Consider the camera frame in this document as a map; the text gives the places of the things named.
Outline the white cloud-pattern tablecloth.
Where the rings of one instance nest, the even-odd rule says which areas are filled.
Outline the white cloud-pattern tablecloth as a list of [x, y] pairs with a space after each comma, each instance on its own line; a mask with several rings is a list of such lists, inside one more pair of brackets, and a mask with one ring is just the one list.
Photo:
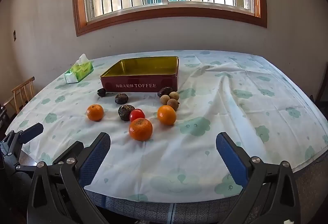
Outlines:
[[[286, 160], [294, 171], [327, 150], [327, 120], [303, 91], [260, 56], [223, 51], [167, 51], [179, 58], [179, 108], [173, 126], [157, 119], [156, 93], [130, 93], [128, 102], [152, 123], [146, 142], [132, 139], [120, 119], [115, 94], [99, 97], [100, 76], [124, 55], [93, 60], [80, 83], [59, 76], [41, 90], [9, 129], [43, 124], [43, 133], [23, 150], [52, 163], [76, 141], [90, 145], [99, 133], [111, 148], [88, 191], [132, 201], [200, 202], [238, 194], [216, 149], [226, 132], [250, 156], [266, 163]], [[100, 121], [87, 117], [90, 105], [104, 109]]]

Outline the red gold toffee tin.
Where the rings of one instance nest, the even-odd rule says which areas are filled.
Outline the red gold toffee tin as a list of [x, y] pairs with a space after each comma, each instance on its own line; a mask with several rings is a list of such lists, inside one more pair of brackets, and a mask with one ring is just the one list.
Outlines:
[[165, 87], [177, 90], [179, 58], [154, 56], [118, 61], [101, 76], [107, 92], [158, 92]]

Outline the wooden chair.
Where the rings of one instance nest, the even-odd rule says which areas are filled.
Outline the wooden chair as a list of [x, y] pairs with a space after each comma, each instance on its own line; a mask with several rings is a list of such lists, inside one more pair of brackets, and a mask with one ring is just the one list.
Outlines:
[[12, 96], [4, 102], [4, 107], [12, 107], [15, 113], [19, 114], [22, 108], [35, 97], [34, 81], [35, 77], [31, 77], [12, 89]]

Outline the smooth dark small fruit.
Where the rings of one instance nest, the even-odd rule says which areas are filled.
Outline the smooth dark small fruit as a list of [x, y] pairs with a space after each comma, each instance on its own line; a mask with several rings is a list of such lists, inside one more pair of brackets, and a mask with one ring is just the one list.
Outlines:
[[107, 91], [104, 88], [100, 88], [97, 90], [97, 94], [99, 97], [105, 97], [107, 95]]

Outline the small dark wrinkled fruit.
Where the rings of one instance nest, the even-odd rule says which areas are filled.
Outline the small dark wrinkled fruit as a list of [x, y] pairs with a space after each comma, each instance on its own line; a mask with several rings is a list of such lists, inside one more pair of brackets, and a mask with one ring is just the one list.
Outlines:
[[115, 103], [117, 103], [118, 105], [124, 105], [128, 102], [128, 100], [128, 95], [122, 93], [117, 94], [115, 97]]

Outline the red tomato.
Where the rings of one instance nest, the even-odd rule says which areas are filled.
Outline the red tomato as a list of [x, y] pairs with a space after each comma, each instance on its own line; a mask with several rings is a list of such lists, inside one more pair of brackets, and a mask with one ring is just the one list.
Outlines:
[[130, 113], [130, 121], [133, 122], [138, 118], [145, 118], [145, 114], [141, 109], [134, 109]]

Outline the large dark wrinkled fruit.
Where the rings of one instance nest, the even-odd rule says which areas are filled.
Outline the large dark wrinkled fruit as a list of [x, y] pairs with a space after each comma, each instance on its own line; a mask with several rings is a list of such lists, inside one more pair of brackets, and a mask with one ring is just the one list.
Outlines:
[[129, 121], [130, 114], [134, 109], [135, 109], [135, 107], [132, 105], [128, 105], [128, 104], [122, 105], [118, 109], [118, 115], [119, 115], [120, 119], [123, 121]]

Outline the brown longan back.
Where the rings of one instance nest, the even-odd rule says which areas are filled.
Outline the brown longan back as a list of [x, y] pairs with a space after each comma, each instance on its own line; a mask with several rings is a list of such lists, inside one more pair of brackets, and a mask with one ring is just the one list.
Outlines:
[[178, 101], [179, 98], [180, 98], [178, 92], [171, 92], [171, 93], [169, 94], [169, 97], [170, 97], [171, 99], [175, 99], [176, 101]]

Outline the green tissue pack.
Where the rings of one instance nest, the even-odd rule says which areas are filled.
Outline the green tissue pack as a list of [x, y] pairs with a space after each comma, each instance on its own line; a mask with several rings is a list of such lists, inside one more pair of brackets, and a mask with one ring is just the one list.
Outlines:
[[78, 83], [93, 72], [93, 65], [85, 54], [82, 54], [74, 65], [64, 73], [66, 84]]

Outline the brown longan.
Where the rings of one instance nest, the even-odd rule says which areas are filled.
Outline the brown longan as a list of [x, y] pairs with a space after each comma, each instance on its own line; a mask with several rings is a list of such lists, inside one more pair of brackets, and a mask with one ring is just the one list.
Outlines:
[[167, 105], [167, 102], [170, 100], [170, 96], [169, 95], [162, 95], [160, 97], [160, 102], [163, 104], [163, 105]]
[[171, 98], [167, 101], [166, 105], [172, 107], [175, 111], [179, 108], [179, 102], [174, 99], [174, 98]]
[[179, 98], [180, 98], [178, 92], [171, 92], [171, 93], [169, 94], [169, 97], [170, 97], [171, 99], [175, 99], [176, 101], [178, 101]]

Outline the small orange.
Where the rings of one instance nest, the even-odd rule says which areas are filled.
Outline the small orange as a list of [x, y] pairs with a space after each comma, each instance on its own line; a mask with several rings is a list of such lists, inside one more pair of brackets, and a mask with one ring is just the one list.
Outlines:
[[91, 121], [100, 121], [104, 117], [104, 109], [101, 105], [90, 105], [87, 109], [87, 117]]

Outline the brown longan front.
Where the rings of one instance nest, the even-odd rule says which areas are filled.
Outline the brown longan front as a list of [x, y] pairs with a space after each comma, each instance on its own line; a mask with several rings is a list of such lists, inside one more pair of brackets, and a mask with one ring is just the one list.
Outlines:
[[172, 107], [175, 111], [179, 108], [179, 102], [174, 99], [174, 98], [171, 98], [167, 101], [166, 105]]

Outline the large orange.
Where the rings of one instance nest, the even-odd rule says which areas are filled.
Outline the large orange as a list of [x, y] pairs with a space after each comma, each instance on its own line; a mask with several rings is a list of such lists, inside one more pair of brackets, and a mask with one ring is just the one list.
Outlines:
[[130, 136], [137, 141], [147, 141], [153, 133], [152, 123], [145, 118], [137, 118], [130, 123]]

